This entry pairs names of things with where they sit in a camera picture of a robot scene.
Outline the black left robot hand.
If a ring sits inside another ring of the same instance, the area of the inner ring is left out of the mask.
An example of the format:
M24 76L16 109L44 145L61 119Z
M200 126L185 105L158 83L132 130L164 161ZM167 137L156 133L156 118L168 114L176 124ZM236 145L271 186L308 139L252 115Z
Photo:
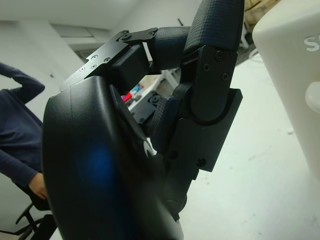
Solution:
M244 2L204 0L191 26L120 31L45 107L42 171L65 240L181 240L242 101L230 87Z

